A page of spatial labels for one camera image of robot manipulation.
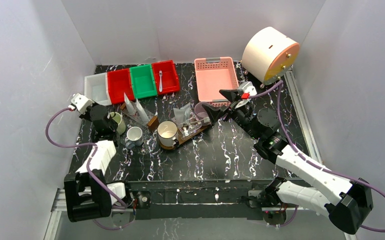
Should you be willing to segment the beige toothbrush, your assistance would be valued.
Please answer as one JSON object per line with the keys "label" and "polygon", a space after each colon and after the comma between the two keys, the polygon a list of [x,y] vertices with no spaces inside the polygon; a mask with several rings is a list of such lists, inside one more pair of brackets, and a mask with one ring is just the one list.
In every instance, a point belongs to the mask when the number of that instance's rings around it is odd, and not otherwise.
{"label": "beige toothbrush", "polygon": [[200,120],[189,121],[189,122],[183,123],[182,126],[183,127],[189,127],[189,126],[193,126],[193,125],[201,125],[203,127],[203,126],[207,126],[209,124],[210,124],[210,119],[209,118],[203,118]]}

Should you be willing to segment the purple mug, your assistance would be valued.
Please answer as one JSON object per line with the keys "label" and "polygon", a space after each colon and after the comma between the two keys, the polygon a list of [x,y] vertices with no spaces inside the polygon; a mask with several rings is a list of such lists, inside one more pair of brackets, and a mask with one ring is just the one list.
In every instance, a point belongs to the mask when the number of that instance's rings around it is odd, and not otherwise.
{"label": "purple mug", "polygon": [[194,107],[194,113],[198,120],[210,119],[204,106],[211,107],[212,105],[208,102],[199,102]]}

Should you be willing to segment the black cap toothpaste tube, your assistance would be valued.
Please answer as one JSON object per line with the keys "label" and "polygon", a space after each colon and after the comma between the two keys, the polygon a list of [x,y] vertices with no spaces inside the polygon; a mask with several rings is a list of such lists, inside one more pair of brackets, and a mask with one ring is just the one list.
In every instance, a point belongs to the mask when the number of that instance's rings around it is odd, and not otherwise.
{"label": "black cap toothpaste tube", "polygon": [[186,105],[180,108],[183,113],[183,120],[187,121],[191,118],[191,103],[187,103]]}

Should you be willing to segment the green mug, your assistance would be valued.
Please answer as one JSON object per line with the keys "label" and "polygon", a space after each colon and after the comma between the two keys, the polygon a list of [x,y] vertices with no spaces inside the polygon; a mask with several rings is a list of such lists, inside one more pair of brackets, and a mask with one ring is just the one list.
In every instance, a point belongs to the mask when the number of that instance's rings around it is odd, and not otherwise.
{"label": "green mug", "polygon": [[118,112],[110,112],[110,118],[117,123],[116,132],[122,135],[126,131],[126,124],[123,120],[123,116]]}

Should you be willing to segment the clear textured square holder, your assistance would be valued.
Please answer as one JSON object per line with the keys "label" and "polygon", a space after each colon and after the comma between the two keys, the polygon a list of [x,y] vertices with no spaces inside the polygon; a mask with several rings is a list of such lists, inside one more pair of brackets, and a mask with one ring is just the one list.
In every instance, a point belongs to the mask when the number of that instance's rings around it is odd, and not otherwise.
{"label": "clear textured square holder", "polygon": [[191,137],[193,134],[195,134],[199,131],[199,129],[202,127],[201,124],[191,125],[189,127],[183,127],[184,123],[197,121],[197,120],[198,119],[197,119],[196,114],[191,113],[190,119],[188,119],[187,121],[184,121],[182,124],[178,125],[174,122],[178,127],[181,139],[186,139],[188,137]]}

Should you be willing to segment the pink cap toothpaste tube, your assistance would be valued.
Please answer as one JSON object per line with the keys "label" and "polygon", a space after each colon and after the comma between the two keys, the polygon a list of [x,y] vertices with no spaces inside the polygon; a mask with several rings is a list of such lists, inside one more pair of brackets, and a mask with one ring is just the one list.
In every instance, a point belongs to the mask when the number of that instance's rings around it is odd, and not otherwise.
{"label": "pink cap toothpaste tube", "polygon": [[129,100],[127,94],[124,93],[123,95],[124,95],[124,103],[125,103],[125,106],[126,106],[128,113],[131,116],[135,115],[136,110],[135,110],[134,106],[132,105],[131,101]]}

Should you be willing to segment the orange cap toothpaste tube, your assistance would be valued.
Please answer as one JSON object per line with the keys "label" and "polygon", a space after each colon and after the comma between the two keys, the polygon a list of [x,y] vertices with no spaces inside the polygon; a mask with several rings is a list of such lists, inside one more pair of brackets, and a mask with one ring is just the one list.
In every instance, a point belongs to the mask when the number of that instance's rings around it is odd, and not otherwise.
{"label": "orange cap toothpaste tube", "polygon": [[186,111],[183,108],[174,108],[174,122],[177,125],[181,125],[186,119]]}

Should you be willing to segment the clear holder with round holes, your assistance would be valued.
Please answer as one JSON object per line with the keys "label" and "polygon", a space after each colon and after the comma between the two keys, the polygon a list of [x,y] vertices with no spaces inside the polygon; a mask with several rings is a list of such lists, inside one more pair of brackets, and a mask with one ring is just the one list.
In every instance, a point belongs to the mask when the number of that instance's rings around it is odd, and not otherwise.
{"label": "clear holder with round holes", "polygon": [[[135,102],[131,102],[131,103],[132,103],[134,109],[136,110],[135,115],[130,115],[130,114],[128,113],[128,110],[126,109],[126,104],[125,104],[125,103],[123,103],[123,104],[121,105],[121,107],[120,107],[121,112],[122,112],[125,116],[127,116],[127,117],[131,118],[133,121],[137,122],[138,124],[147,127],[147,123],[144,123],[144,122],[141,120],[140,116],[139,116],[138,109],[137,109],[137,107],[136,107],[136,101],[135,101]],[[146,112],[146,114],[148,115],[149,120],[150,120],[153,116],[155,116],[155,114],[154,114],[153,112],[150,112],[150,111],[147,110],[145,107],[143,107],[143,108],[145,109],[145,112]]]}

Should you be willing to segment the grey mug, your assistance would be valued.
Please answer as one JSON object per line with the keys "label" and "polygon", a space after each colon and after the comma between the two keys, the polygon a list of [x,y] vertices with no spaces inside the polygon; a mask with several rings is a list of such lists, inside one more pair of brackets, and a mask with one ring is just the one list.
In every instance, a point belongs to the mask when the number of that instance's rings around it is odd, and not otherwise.
{"label": "grey mug", "polygon": [[127,149],[142,146],[144,143],[143,130],[138,126],[130,127],[126,132],[125,146]]}

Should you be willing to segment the blue cap toothpaste tube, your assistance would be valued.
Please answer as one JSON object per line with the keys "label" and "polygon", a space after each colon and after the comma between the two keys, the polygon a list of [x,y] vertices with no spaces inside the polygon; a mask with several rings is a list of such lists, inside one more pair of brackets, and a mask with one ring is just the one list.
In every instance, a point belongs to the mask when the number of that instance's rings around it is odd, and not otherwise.
{"label": "blue cap toothpaste tube", "polygon": [[149,122],[150,118],[147,115],[145,109],[142,107],[142,105],[138,99],[136,99],[136,107],[137,107],[137,111],[138,111],[138,114],[139,114],[141,120],[147,124]]}

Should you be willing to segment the white ribbed mug black rim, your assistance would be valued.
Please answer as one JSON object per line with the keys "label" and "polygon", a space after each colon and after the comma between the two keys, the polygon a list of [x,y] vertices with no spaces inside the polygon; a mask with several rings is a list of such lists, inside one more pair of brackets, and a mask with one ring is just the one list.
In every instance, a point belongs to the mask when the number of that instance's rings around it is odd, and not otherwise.
{"label": "white ribbed mug black rim", "polygon": [[179,129],[173,121],[167,120],[160,123],[157,134],[160,144],[164,147],[171,148],[179,142]]}

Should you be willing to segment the white toothbrush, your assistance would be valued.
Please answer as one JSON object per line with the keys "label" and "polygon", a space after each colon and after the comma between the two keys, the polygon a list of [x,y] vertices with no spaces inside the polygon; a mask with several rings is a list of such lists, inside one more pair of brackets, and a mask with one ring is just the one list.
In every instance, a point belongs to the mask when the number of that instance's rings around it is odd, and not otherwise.
{"label": "white toothbrush", "polygon": [[163,71],[160,70],[159,73],[159,86],[158,86],[158,92],[161,93],[163,91]]}

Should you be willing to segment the brown wooden holder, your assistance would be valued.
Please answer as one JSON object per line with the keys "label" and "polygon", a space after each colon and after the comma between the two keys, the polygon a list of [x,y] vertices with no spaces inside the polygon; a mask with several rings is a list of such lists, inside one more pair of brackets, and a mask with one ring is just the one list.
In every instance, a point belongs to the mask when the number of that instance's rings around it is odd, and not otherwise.
{"label": "brown wooden holder", "polygon": [[151,133],[153,133],[154,131],[157,130],[159,124],[160,124],[159,119],[158,119],[158,117],[155,115],[155,116],[153,116],[153,117],[149,120],[149,122],[147,123],[146,126],[147,126],[148,130],[149,130]]}

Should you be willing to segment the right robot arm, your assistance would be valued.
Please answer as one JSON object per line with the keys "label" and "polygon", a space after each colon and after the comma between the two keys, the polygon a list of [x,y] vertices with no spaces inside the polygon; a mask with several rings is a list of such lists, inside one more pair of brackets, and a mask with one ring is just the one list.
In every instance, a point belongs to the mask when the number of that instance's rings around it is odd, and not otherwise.
{"label": "right robot arm", "polygon": [[273,109],[254,113],[238,90],[222,90],[229,106],[202,105],[210,122],[232,120],[251,138],[256,152],[265,160],[299,176],[309,184],[297,185],[276,177],[258,195],[249,200],[263,205],[294,204],[327,217],[341,231],[354,235],[373,209],[372,191],[362,178],[350,180],[331,173],[311,157],[295,149],[278,131],[281,123]]}

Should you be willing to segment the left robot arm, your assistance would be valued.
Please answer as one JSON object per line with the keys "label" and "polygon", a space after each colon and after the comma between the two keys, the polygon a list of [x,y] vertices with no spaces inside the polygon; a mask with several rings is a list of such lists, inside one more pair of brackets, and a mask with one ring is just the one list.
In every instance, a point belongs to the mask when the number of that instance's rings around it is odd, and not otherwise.
{"label": "left robot arm", "polygon": [[113,139],[90,142],[91,152],[75,173],[64,178],[66,211],[71,222],[110,216],[115,203],[127,207],[123,201],[126,187],[122,182],[107,184],[105,172],[116,155]]}

